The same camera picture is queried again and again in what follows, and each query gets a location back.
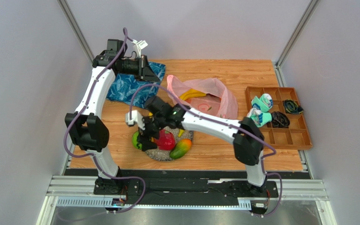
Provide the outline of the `red fake dragon fruit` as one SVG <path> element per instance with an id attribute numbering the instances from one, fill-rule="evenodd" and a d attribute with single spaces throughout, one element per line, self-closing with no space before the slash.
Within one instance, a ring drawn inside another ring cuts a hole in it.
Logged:
<path id="1" fill-rule="evenodd" d="M 176 145 L 174 135 L 167 130 L 160 130 L 159 138 L 153 138 L 153 142 L 157 145 L 158 149 L 170 151 Z"/>

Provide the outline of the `fake mango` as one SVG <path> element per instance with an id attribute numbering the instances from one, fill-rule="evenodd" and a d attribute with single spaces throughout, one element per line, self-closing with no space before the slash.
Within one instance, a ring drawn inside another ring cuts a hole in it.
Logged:
<path id="1" fill-rule="evenodd" d="M 170 151 L 169 157 L 172 159 L 179 159 L 186 155 L 192 147 L 190 139 L 182 139 L 176 143 L 175 147 Z"/>

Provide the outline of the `yellow fake banana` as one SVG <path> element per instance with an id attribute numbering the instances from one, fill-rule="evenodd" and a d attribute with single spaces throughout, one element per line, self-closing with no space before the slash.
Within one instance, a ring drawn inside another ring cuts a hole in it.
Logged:
<path id="1" fill-rule="evenodd" d="M 207 96 L 206 93 L 195 90 L 195 89 L 189 89 L 188 91 L 184 92 L 179 99 L 183 101 L 187 101 L 191 98 L 201 98 Z"/>
<path id="2" fill-rule="evenodd" d="M 182 138 L 182 136 L 183 136 L 183 134 L 185 133 L 185 130 L 183 130 L 183 129 L 179 129 L 179 133 L 178 133 L 178 137 L 179 138 Z"/>

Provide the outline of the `pink plastic bag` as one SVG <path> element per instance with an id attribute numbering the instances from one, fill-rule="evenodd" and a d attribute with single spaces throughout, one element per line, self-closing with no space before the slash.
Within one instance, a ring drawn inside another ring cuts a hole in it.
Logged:
<path id="1" fill-rule="evenodd" d="M 234 94 L 217 78 L 194 79 L 182 82 L 174 75 L 168 75 L 167 89 L 176 96 L 171 100 L 176 104 L 177 99 L 184 105 L 190 106 L 203 113 L 225 119 L 237 119 L 238 102 Z M 187 101 L 179 97 L 189 89 L 195 89 L 207 94 L 205 97 L 195 97 Z"/>

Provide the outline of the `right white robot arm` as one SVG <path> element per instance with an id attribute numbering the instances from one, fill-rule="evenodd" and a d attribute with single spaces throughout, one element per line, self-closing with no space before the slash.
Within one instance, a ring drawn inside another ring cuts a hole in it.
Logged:
<path id="1" fill-rule="evenodd" d="M 261 162 L 264 137 L 251 118 L 220 118 L 181 103 L 171 106 L 158 96 L 150 97 L 145 108 L 153 114 L 152 118 L 142 116 L 137 110 L 126 115 L 127 125 L 139 128 L 143 150 L 152 147 L 150 139 L 157 138 L 165 127 L 201 132 L 232 144 L 235 158 L 245 165 L 248 183 L 256 187 L 265 184 L 267 178 Z"/>

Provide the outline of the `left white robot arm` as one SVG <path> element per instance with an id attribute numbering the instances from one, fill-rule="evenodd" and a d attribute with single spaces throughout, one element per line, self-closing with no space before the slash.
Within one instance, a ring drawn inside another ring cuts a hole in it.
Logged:
<path id="1" fill-rule="evenodd" d="M 74 145 L 85 151 L 98 169 L 96 185 L 100 188 L 122 189 L 120 168 L 115 164 L 107 147 L 109 130 L 101 120 L 102 109 L 108 91 L 117 74 L 133 75 L 135 79 L 156 83 L 159 77 L 151 69 L 148 58 L 141 50 L 148 44 L 145 40 L 132 40 L 135 58 L 125 57 L 127 44 L 118 39 L 109 39 L 107 48 L 92 62 L 92 74 L 81 103 L 74 113 L 67 113 L 67 130 L 64 138 L 71 138 Z"/>

